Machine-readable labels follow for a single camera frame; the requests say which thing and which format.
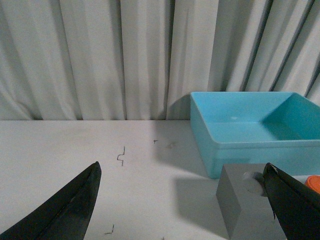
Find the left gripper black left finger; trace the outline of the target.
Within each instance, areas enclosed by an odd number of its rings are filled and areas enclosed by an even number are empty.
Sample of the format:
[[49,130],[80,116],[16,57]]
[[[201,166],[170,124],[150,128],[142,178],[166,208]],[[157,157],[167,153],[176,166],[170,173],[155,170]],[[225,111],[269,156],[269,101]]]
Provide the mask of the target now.
[[101,182],[95,162],[29,215],[0,234],[2,240],[83,240]]

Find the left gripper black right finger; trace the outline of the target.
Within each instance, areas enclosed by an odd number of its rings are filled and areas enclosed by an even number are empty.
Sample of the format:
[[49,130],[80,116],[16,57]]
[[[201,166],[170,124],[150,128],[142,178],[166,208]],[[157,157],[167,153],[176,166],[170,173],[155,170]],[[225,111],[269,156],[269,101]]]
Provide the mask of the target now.
[[288,240],[320,238],[320,194],[270,162],[263,184],[273,215]]

